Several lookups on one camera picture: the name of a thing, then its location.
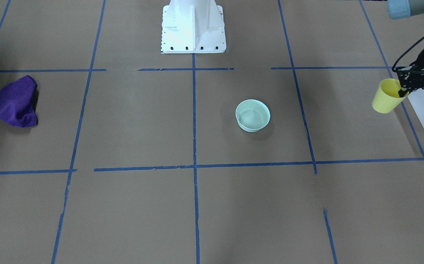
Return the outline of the yellow plastic cup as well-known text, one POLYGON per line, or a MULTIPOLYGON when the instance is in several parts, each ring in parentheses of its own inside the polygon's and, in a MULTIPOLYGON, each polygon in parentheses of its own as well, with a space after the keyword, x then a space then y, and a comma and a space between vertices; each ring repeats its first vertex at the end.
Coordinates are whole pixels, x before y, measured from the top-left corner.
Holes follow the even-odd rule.
POLYGON ((399 97, 398 91, 401 88, 399 80, 395 80, 394 78, 382 80, 372 100, 373 110, 381 114, 390 113, 406 98, 399 97))

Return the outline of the purple cloth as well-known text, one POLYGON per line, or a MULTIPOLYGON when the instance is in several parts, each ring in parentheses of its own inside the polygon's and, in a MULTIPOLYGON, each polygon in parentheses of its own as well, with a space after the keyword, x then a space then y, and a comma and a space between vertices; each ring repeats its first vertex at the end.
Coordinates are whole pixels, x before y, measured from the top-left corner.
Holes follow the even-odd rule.
POLYGON ((0 89, 0 120, 6 124, 29 128, 38 124, 34 110, 34 93, 37 82, 29 75, 0 89))

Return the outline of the mint green bowl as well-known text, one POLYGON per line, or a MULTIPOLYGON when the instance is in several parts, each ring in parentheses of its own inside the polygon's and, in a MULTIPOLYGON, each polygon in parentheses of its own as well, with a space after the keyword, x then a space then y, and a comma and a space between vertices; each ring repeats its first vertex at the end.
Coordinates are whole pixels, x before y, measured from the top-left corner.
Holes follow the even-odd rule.
POLYGON ((271 113, 259 100, 248 99, 237 105, 235 117, 238 126, 246 132, 257 132, 269 124, 271 113))

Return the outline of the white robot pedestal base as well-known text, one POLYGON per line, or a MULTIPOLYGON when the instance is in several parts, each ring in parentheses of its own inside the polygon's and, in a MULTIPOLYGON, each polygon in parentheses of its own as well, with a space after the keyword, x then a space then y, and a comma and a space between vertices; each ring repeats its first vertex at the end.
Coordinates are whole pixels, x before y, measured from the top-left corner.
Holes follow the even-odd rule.
POLYGON ((214 0, 171 0, 163 7, 162 54, 226 52, 223 8, 214 0))

